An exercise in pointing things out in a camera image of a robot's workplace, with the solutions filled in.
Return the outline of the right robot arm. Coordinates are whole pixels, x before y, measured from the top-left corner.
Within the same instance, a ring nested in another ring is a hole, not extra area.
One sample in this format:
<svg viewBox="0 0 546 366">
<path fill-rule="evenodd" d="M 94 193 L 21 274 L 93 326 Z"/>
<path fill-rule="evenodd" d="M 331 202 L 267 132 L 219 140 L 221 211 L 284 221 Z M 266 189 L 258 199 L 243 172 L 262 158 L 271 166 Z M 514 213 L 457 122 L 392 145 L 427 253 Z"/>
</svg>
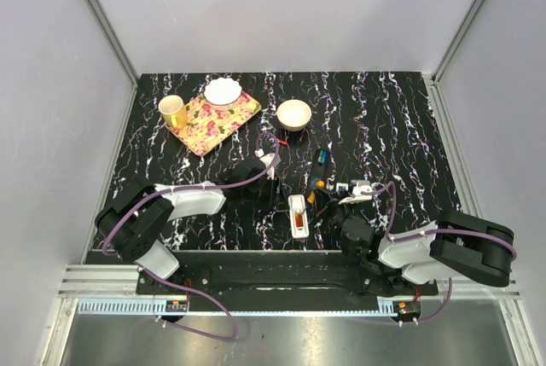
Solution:
<svg viewBox="0 0 546 366">
<path fill-rule="evenodd" d="M 341 252 L 375 282 L 378 294 L 407 294 L 418 285 L 464 276 L 482 285 L 505 288 L 517 257 L 514 232 L 457 210 L 404 233 L 373 229 L 352 216 L 348 205 L 371 200 L 393 183 L 372 189 L 355 182 L 337 190 L 316 189 L 317 216 L 337 235 Z"/>
</svg>

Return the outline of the white remote orange batteries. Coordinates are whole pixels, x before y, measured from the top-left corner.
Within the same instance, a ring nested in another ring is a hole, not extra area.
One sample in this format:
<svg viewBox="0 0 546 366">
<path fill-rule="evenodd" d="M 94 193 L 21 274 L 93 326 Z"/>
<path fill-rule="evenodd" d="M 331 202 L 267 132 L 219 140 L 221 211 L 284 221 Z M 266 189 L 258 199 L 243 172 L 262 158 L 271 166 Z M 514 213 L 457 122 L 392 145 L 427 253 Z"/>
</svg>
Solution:
<svg viewBox="0 0 546 366">
<path fill-rule="evenodd" d="M 305 197 L 303 195 L 290 195 L 288 205 L 292 237 L 295 240 L 307 238 L 310 231 L 306 215 Z"/>
</svg>

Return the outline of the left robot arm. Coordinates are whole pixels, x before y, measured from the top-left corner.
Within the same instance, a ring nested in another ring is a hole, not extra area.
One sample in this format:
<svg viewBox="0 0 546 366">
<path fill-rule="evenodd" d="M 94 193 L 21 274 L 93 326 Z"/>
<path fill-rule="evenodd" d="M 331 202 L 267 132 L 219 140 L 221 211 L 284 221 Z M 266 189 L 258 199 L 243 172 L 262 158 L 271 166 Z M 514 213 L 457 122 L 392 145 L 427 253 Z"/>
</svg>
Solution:
<svg viewBox="0 0 546 366">
<path fill-rule="evenodd" d="M 279 162 L 274 154 L 251 157 L 221 173 L 214 182 L 182 186 L 153 184 L 138 177 L 99 211 L 95 226 L 105 238 L 116 232 L 104 246 L 111 247 L 123 262 L 151 270 L 159 288 L 177 293 L 185 275 L 160 241 L 166 224 L 195 215 L 215 215 L 223 207 L 245 200 L 272 202 Z"/>
</svg>

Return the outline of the orange yellow battery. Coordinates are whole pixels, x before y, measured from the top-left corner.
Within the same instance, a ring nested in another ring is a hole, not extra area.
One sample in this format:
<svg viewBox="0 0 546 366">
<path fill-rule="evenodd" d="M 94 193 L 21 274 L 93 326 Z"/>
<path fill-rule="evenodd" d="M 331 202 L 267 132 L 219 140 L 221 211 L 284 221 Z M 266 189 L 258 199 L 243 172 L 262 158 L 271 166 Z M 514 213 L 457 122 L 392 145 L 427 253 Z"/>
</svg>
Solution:
<svg viewBox="0 0 546 366">
<path fill-rule="evenodd" d="M 294 224 L 297 230 L 302 230 L 305 227 L 304 214 L 302 212 L 294 214 Z"/>
</svg>

